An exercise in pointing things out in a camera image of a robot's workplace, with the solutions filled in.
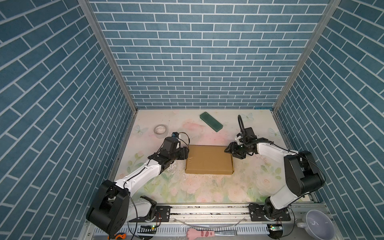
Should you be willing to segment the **brown cardboard box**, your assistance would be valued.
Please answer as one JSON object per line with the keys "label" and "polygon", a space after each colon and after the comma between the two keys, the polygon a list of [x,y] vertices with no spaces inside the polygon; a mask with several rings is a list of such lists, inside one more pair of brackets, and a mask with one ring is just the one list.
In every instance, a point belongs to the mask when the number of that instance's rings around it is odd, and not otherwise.
{"label": "brown cardboard box", "polygon": [[225,149],[224,146],[190,145],[185,172],[200,175],[232,175],[233,158],[231,154],[225,153]]}

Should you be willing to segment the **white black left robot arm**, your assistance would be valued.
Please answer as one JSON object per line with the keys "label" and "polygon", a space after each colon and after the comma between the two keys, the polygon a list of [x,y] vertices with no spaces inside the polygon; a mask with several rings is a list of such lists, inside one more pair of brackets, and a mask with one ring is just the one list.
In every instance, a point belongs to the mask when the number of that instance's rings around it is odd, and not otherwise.
{"label": "white black left robot arm", "polygon": [[104,181],[86,214],[86,220],[113,237],[126,222],[142,219],[151,221],[156,215],[157,202],[147,196],[133,201],[132,196],[147,182],[159,176],[176,160],[186,160],[189,144],[184,147],[179,133],[166,137],[157,152],[148,156],[143,166],[113,182]]}

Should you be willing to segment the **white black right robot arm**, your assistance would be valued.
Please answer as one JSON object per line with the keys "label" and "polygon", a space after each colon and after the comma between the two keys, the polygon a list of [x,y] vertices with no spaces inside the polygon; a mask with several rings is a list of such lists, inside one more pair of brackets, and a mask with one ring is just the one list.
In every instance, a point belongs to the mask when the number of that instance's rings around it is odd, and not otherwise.
{"label": "white black right robot arm", "polygon": [[264,216],[270,221],[283,218],[288,207],[305,195],[319,190],[326,182],[321,169],[316,165],[312,153],[284,149],[266,138],[258,138],[252,128],[241,128],[235,141],[225,149],[234,158],[259,154],[284,164],[285,184],[265,200]]}

